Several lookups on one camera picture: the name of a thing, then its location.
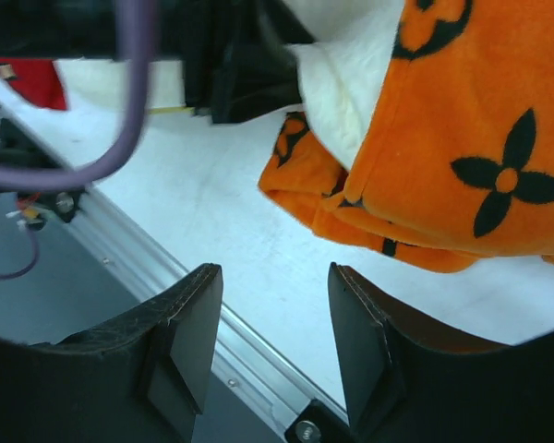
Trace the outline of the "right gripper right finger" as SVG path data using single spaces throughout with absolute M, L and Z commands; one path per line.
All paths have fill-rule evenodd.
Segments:
M 554 331 L 517 345 L 452 327 L 332 264 L 331 323 L 360 442 L 554 442 Z

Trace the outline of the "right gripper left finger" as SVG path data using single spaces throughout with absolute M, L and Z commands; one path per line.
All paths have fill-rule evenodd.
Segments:
M 0 338 L 0 442 L 190 441 L 222 297 L 222 269 L 207 263 L 57 344 Z

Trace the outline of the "orange black patterned pillowcase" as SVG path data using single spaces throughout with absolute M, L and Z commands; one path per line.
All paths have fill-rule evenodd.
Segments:
M 351 169 L 303 108 L 259 188 L 314 234 L 419 268 L 554 264 L 554 1 L 404 1 Z

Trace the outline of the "cream textured pillow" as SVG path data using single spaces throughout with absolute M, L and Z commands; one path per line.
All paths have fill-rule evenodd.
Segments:
M 293 49 L 312 129 L 350 170 L 367 134 L 401 21 L 404 1 L 283 1 L 318 42 Z M 66 85 L 110 110 L 123 104 L 125 66 L 113 60 L 56 62 Z M 185 105 L 181 62 L 154 64 L 153 110 Z

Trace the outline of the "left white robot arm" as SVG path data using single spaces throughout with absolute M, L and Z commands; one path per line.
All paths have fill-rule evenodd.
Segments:
M 0 1 L 0 57 L 120 59 L 132 1 Z M 187 106 L 237 124 L 299 104 L 292 46 L 314 37 L 283 1 L 140 1 L 128 28 L 182 64 Z

